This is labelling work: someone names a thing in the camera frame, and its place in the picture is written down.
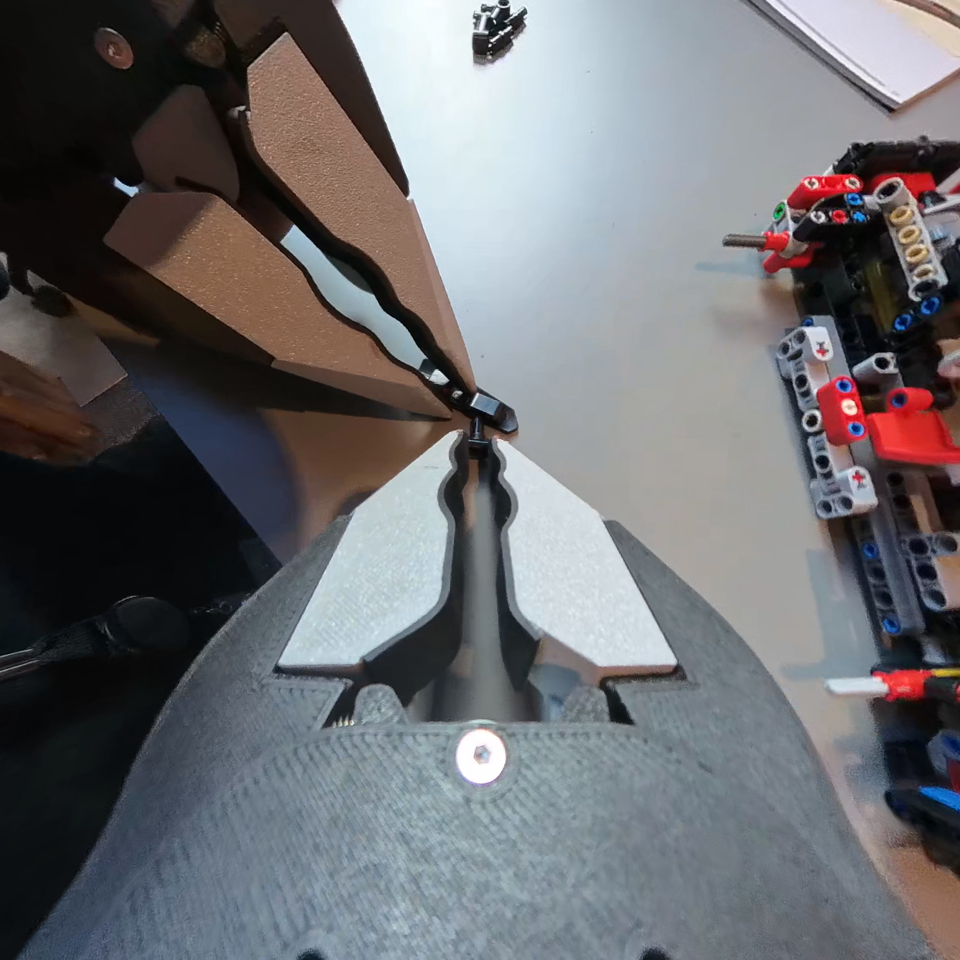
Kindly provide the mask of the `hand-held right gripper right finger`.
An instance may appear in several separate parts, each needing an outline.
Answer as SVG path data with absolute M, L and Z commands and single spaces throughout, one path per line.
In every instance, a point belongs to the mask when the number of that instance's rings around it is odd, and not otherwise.
M 507 610 L 519 671 L 541 698 L 661 677 L 679 662 L 604 517 L 509 442 L 495 439 Z

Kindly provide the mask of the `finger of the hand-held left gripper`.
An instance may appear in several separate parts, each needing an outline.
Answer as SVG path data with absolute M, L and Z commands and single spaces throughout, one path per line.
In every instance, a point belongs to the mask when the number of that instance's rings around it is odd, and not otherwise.
M 235 201 L 193 191 L 127 194 L 129 226 L 135 214 L 162 213 L 184 226 L 150 269 L 174 294 L 104 294 L 103 310 L 158 339 L 177 337 L 369 402 L 449 418 L 417 373 L 424 360 L 434 363 L 361 273 L 304 231 L 306 216 L 256 162 L 248 119 L 246 90 L 224 125 L 238 162 Z
M 316 235 L 466 394 L 469 353 L 365 67 L 334 2 L 221 1 L 245 65 L 246 140 Z

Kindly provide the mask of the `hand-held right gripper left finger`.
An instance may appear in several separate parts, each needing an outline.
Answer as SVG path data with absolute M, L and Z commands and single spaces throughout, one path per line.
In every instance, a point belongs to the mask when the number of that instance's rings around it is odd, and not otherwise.
M 448 433 L 351 513 L 278 672 L 386 686 L 404 706 L 438 679 L 460 646 L 469 473 L 465 434 Z

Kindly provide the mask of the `black elongated brick piece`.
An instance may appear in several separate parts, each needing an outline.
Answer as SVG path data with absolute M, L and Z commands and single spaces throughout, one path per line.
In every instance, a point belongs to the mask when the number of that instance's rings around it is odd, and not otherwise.
M 519 430 L 516 411 L 485 390 L 467 389 L 428 360 L 423 360 L 416 372 L 434 396 L 451 411 L 472 421 L 479 420 L 483 426 L 504 435 L 514 435 Z

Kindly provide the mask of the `heap of black pins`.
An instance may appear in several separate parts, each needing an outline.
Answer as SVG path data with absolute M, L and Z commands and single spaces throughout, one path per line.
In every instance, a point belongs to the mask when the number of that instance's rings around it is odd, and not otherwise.
M 526 25 L 526 6 L 510 1 L 481 3 L 472 15 L 471 51 L 474 58 L 488 60 L 508 49 Z

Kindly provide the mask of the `wooden board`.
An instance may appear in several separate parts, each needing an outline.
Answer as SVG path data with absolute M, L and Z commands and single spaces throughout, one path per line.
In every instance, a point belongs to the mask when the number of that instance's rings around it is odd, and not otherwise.
M 102 437 L 62 381 L 1 353 L 1 452 L 75 466 L 102 450 Z

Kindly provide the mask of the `toy brick car model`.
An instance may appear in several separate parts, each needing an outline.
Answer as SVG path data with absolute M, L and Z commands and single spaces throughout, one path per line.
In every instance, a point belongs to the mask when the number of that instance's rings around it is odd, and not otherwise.
M 841 537 L 873 634 L 864 678 L 884 801 L 958 875 L 959 225 L 957 139 L 851 143 L 769 221 L 726 234 L 785 277 L 772 347 L 812 510 Z

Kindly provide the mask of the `open instruction booklet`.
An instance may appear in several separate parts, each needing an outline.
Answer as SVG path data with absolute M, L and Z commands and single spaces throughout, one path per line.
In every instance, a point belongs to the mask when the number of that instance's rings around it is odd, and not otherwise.
M 749 5 L 891 113 L 958 79 L 957 1 Z

